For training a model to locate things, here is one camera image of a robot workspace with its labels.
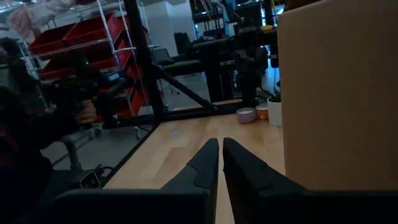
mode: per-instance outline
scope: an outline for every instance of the gray floor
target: gray floor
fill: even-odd
[[[201,97],[209,100],[204,74],[185,75],[177,79]],[[279,80],[279,69],[269,68],[263,78],[262,86],[266,90],[272,91],[277,80]],[[170,111],[175,108],[197,105],[183,93],[178,94],[178,91],[172,88],[168,83],[162,82],[161,86],[163,87],[165,103],[169,106]],[[140,114],[147,114],[150,112],[150,108],[142,108]],[[142,136],[146,134],[145,131],[141,131],[141,133]],[[83,147],[79,148],[77,154],[84,169],[93,169],[98,164],[114,167],[121,162],[123,157],[125,157],[138,142],[139,140],[136,138],[134,127],[104,130],[97,138],[94,138]],[[67,154],[66,147],[60,142],[53,143],[48,148],[42,150],[42,152],[43,155],[48,157],[52,162],[59,161],[60,158],[65,157]],[[54,169],[70,169],[69,158],[66,157],[62,159],[54,165]]]

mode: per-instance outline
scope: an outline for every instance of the metal shelf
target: metal shelf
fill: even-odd
[[[89,47],[91,45],[105,43],[107,41],[108,41],[108,38],[103,38],[103,39],[100,39],[100,40],[93,40],[93,41],[90,41],[90,42],[87,42],[87,43],[84,43],[84,44],[79,44],[79,45],[75,45],[75,46],[72,46],[72,47],[67,47],[67,48],[59,49],[59,50],[53,50],[53,51],[42,53],[42,54],[37,54],[37,55],[32,54],[32,56],[44,57],[44,56],[49,56],[49,55],[54,55],[54,54],[60,54],[60,53],[68,52],[68,51],[71,51],[71,50],[80,49],[80,48],[83,48],[83,47]]]
[[[91,42],[87,42],[87,43],[84,43],[84,44],[75,45],[75,46],[67,47],[67,48],[64,48],[64,49],[53,50],[51,52],[46,52],[46,53],[43,53],[43,54],[36,54],[36,55],[32,54],[29,51],[29,48],[28,48],[28,45],[27,45],[26,42],[19,43],[20,44],[19,47],[21,48],[21,52],[22,52],[24,58],[26,58],[26,60],[29,58],[29,60],[32,62],[34,57],[46,57],[46,56],[49,56],[49,55],[62,54],[64,52],[69,52],[71,50],[76,50],[76,49],[82,49],[82,48],[89,47],[89,46],[96,45],[96,44],[108,43],[110,48],[111,48],[112,55],[114,57],[116,66],[112,67],[112,68],[101,69],[100,71],[102,73],[120,72],[123,69],[123,68],[120,67],[120,64],[119,64],[119,60],[118,60],[118,57],[117,57],[117,53],[118,52],[123,52],[123,51],[130,50],[132,52],[132,56],[134,57],[134,63],[136,64],[137,63],[136,62],[136,54],[134,52],[136,50],[136,47],[133,47],[132,40],[131,40],[131,37],[130,37],[129,32],[128,32],[129,29],[128,29],[128,26],[127,26],[127,22],[125,21],[125,17],[123,16],[124,13],[122,13],[122,19],[123,19],[124,30],[127,31],[129,47],[123,48],[123,49],[119,49],[119,50],[116,50],[114,48],[114,43],[118,39],[118,37],[115,40],[113,40],[113,38],[111,37],[111,35],[109,33],[108,25],[106,23],[104,10],[103,10],[104,6],[111,5],[111,4],[116,4],[115,6],[118,6],[118,8],[119,8],[118,10],[114,9],[112,11],[124,12],[121,0],[117,0],[116,2],[114,2],[112,0],[96,0],[96,2],[94,2],[92,4],[89,4],[87,6],[82,6],[82,7],[79,7],[77,9],[72,9],[71,11],[67,12],[66,14],[63,14],[63,15],[58,16],[58,17],[55,18],[55,19],[58,19],[58,18],[61,18],[61,17],[70,16],[72,14],[78,14],[78,13],[82,14],[84,11],[98,8],[98,12],[100,13],[101,20],[102,20],[103,25],[104,25],[104,31],[106,33],[107,38],[100,39],[100,40],[93,40]],[[159,45],[149,45],[148,47],[155,48],[155,47],[159,47]],[[34,69],[30,70],[30,73],[31,74],[38,73],[38,69],[33,64],[33,62],[32,62],[32,66],[33,66]],[[52,82],[57,81],[57,80],[59,80],[59,78],[55,78],[53,80],[41,80],[40,82],[43,83],[43,84],[48,84],[48,83],[52,83]],[[129,109],[131,111],[131,115],[135,116],[134,111],[132,110],[131,102],[129,100],[131,95],[132,95],[132,91],[130,93],[128,93],[127,90],[125,90],[124,93],[119,94],[118,97],[124,97],[124,98],[127,99],[127,103],[129,104]],[[147,98],[146,98],[145,95],[144,95],[144,98],[145,98],[145,102],[148,104],[148,101],[147,101]]]

